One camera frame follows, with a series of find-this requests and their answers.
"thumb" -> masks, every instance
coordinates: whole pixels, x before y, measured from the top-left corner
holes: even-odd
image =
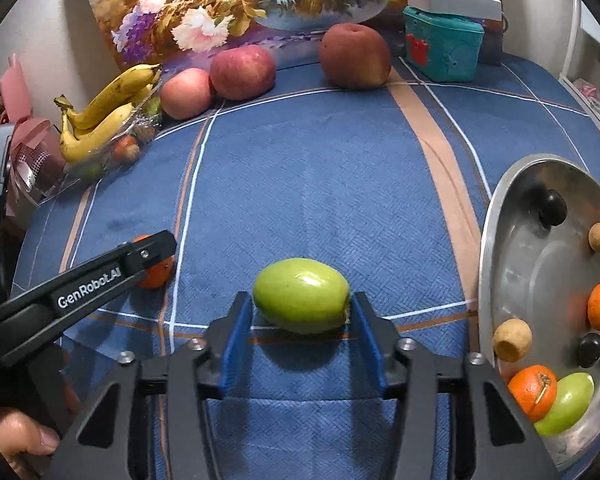
[[[13,408],[0,408],[0,452],[9,459],[18,453],[49,455],[58,447],[54,430]]]

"silver plate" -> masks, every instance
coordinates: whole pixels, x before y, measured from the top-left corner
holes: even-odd
[[[567,204],[563,224],[542,227],[530,199],[539,189],[555,189]],[[555,465],[576,462],[600,434],[600,363],[578,368],[574,350],[589,330],[587,299],[600,282],[600,254],[587,241],[600,222],[600,184],[556,155],[531,155],[503,175],[487,211],[480,248],[478,318],[480,350],[509,380],[518,370],[542,364],[558,378],[586,371],[596,385],[591,405],[570,430],[544,438]],[[531,327],[533,343],[517,363],[493,354],[496,327],[517,317]]]

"purple flower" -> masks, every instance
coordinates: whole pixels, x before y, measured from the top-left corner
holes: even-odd
[[[152,12],[138,16],[133,27],[131,27],[129,32],[126,34],[126,40],[130,43],[138,43],[141,41],[142,37],[154,24],[154,20],[155,14]]]
[[[138,63],[147,59],[151,52],[151,46],[149,45],[145,45],[139,41],[129,42],[122,49],[122,59],[127,64]]]

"teal plastic container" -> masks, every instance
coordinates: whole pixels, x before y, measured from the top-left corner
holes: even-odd
[[[480,23],[461,16],[405,7],[407,60],[436,82],[471,81],[484,36]]]

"blue gripper pad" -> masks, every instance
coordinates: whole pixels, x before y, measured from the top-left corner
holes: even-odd
[[[378,342],[370,325],[368,308],[366,305],[361,304],[361,302],[366,300],[366,296],[364,294],[362,296],[364,298],[361,297],[361,293],[356,293],[351,297],[349,313],[350,333],[352,338],[358,340],[356,346],[360,349],[360,355],[365,364],[371,385],[381,396],[384,396],[383,393],[387,388],[384,376],[384,362]]]
[[[248,354],[247,345],[253,317],[251,296],[246,294],[243,301],[235,302],[227,317],[234,318],[234,326],[221,358],[222,375],[218,381],[218,388],[223,394],[227,394],[240,377],[244,359]]]

